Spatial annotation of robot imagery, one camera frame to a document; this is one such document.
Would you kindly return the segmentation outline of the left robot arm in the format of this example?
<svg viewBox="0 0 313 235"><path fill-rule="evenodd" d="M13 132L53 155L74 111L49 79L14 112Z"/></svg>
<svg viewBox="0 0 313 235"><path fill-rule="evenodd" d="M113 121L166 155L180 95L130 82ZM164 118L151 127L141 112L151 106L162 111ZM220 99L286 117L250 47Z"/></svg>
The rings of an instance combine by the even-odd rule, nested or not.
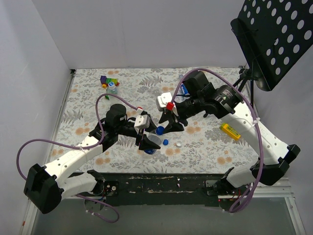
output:
<svg viewBox="0 0 313 235"><path fill-rule="evenodd" d="M104 191L104 177L95 170L73 176L82 165L113 146L120 135L136 139L140 150L160 149L160 145L148 139L147 134L156 130L151 116L142 109L137 117L127 119L126 107L114 104L106 116L84 140L56 160L40 166L33 165L28 172L24 194L43 213L54 210L63 199L90 192L94 196Z"/></svg>

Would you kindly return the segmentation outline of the clear unlabelled plastic bottle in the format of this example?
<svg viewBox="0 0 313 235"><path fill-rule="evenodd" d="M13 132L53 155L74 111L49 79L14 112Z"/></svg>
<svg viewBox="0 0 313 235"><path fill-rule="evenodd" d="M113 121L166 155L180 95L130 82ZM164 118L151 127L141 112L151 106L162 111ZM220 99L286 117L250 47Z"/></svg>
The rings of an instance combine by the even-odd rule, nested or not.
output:
<svg viewBox="0 0 313 235"><path fill-rule="evenodd" d="M117 94L118 90L117 90L117 86L115 85L115 87L109 87L107 88L107 93L109 94Z"/></svg>

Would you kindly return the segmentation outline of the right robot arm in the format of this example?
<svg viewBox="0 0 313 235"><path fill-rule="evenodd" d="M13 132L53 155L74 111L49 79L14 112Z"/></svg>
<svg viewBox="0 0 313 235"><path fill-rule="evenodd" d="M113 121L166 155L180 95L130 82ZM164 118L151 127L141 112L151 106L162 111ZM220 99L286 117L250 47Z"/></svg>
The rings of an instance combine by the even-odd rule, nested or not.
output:
<svg viewBox="0 0 313 235"><path fill-rule="evenodd" d="M256 179L272 186L286 174L300 148L279 140L254 118L249 104L236 90L228 85L214 88L202 71L190 73L183 84L189 94L183 102L174 102L171 93L163 93L156 98L158 110L162 112L159 123L169 122L165 133L183 131L188 118L205 112L233 127L256 153L263 150L255 163L231 167L209 187L211 193L231 195Z"/></svg>

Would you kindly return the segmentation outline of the Pocari Sweat labelled bottle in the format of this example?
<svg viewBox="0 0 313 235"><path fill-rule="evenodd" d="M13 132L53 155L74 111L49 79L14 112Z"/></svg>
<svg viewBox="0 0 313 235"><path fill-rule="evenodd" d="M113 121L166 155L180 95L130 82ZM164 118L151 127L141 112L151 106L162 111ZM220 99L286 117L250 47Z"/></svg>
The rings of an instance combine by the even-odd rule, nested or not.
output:
<svg viewBox="0 0 313 235"><path fill-rule="evenodd" d="M155 130L144 136L144 159L150 159L158 150L161 149L164 137L163 127L157 127Z"/></svg>

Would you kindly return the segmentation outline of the yellow green toy block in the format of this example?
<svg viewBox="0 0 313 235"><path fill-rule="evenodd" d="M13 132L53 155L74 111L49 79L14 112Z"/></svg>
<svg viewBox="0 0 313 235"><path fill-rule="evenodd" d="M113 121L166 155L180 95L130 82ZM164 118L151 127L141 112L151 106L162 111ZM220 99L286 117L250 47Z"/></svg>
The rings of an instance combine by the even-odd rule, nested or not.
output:
<svg viewBox="0 0 313 235"><path fill-rule="evenodd" d="M238 141L241 137L241 135L227 123L223 123L220 129L235 141Z"/></svg>

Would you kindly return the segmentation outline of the black music stand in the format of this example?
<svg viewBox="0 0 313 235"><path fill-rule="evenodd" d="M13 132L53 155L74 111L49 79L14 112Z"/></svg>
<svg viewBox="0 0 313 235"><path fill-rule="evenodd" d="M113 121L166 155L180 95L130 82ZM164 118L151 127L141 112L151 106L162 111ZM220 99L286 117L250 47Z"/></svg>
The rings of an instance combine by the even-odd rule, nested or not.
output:
<svg viewBox="0 0 313 235"><path fill-rule="evenodd" d="M269 92L313 44L313 2L246 0L230 25L248 65L234 85Z"/></svg>

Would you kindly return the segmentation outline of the Pepsi bottle blue label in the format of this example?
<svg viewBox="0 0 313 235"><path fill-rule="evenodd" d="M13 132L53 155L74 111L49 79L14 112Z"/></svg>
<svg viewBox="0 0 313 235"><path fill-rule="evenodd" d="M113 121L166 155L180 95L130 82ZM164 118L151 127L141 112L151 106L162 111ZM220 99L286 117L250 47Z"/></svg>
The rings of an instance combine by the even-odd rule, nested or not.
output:
<svg viewBox="0 0 313 235"><path fill-rule="evenodd" d="M189 95L189 92L186 88L186 86L184 85L184 83L182 82L178 91L178 95L179 96L186 96Z"/></svg>

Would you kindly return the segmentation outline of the colourful toy block train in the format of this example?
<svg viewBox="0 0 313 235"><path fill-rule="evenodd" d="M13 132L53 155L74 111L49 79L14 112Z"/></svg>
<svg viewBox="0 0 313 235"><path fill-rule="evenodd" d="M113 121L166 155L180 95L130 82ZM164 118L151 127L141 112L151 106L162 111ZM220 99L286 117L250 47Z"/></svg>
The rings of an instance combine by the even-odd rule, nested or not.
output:
<svg viewBox="0 0 313 235"><path fill-rule="evenodd" d="M118 79L116 79L116 78L108 78L104 75L100 77L100 83L101 83L103 88L107 88L110 82L113 82L115 84L115 86L120 85L120 83L118 82Z"/></svg>

